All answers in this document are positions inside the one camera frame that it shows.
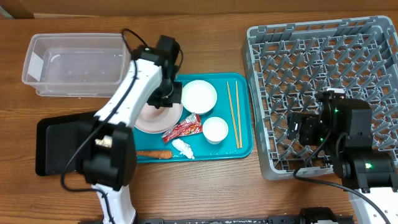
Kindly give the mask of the white bowl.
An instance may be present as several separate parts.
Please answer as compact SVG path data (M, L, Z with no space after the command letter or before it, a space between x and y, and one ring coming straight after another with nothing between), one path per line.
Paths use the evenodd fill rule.
M217 98L212 84L204 80L194 80L183 87L181 103L187 111L201 115L213 109Z

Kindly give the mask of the pink plate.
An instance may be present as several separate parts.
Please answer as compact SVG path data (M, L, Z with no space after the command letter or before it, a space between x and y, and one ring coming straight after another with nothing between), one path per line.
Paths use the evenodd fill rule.
M149 134L163 133L178 123L182 112L182 104L174 103L171 108L160 107L156 109L146 103L134 127Z

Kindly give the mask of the white paper cup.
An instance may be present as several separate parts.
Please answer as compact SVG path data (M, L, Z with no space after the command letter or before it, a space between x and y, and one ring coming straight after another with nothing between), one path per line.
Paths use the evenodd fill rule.
M203 123L203 134L210 144L219 144L228 133L228 124L220 117L210 117Z

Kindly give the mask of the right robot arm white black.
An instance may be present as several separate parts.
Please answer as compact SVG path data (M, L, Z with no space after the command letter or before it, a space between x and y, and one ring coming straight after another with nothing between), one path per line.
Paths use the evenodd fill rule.
M386 152L373 149L373 111L364 100L347 98L344 90L326 88L316 94L318 114L290 113L287 137L316 146L331 159L340 184L299 176L298 180L344 190L359 223L397 223L397 169Z

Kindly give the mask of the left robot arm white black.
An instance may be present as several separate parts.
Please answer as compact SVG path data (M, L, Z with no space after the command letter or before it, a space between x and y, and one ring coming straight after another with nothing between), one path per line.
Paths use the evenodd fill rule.
M182 83L176 81L183 58L179 43L162 35L155 47L146 42L129 49L127 74L110 100L80 131L86 139L67 165L90 184L103 211L102 223L137 223L129 183L137 165L133 129L144 105L171 107L181 102Z

